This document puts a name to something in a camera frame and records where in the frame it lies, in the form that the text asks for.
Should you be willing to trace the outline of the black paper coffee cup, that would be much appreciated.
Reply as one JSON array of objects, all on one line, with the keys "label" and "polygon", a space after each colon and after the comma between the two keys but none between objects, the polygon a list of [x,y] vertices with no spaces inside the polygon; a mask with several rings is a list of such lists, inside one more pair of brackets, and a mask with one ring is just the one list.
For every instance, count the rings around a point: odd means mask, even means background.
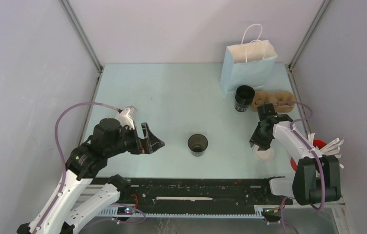
[{"label": "black paper coffee cup", "polygon": [[193,134],[189,137],[187,145],[193,156],[200,157],[208,148],[208,139],[202,134]]}]

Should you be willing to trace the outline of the red cup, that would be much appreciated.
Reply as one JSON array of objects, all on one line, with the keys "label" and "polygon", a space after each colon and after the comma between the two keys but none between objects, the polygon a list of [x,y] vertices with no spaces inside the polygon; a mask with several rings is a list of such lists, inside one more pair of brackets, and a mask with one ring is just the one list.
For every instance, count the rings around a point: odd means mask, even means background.
[{"label": "red cup", "polygon": [[[319,150],[321,150],[323,147],[325,147],[327,144],[319,139],[314,139],[313,140],[313,146],[318,148]],[[297,170],[297,161],[295,161],[292,157],[290,158],[290,165],[293,169],[293,171]]]}]

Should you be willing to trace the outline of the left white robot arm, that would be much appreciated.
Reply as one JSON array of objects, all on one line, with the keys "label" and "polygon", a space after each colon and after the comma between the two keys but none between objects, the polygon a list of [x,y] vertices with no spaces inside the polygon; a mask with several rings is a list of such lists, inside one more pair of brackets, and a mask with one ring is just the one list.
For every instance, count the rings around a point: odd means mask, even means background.
[{"label": "left white robot arm", "polygon": [[139,138],[134,125],[121,124],[115,118],[102,119],[86,142],[72,151],[46,206],[33,221],[21,224],[17,233],[76,234],[104,207],[116,201],[127,202],[131,197],[130,182],[113,175],[98,194],[78,208],[72,208],[83,190],[107,166],[109,158],[125,152],[152,154],[165,146],[147,123],[142,123],[141,127],[143,138]]}]

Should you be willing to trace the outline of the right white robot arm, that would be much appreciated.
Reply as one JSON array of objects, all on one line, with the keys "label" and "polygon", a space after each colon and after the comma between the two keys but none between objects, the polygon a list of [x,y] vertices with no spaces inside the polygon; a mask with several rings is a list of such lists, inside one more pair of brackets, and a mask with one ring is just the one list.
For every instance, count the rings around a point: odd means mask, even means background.
[{"label": "right white robot arm", "polygon": [[287,114],[259,114],[259,122],[250,139],[251,146],[270,149],[277,140],[296,162],[293,178],[273,177],[263,187],[263,202],[272,204],[280,196],[295,199],[300,205],[323,205],[341,198],[340,163],[334,155],[316,149]]}]

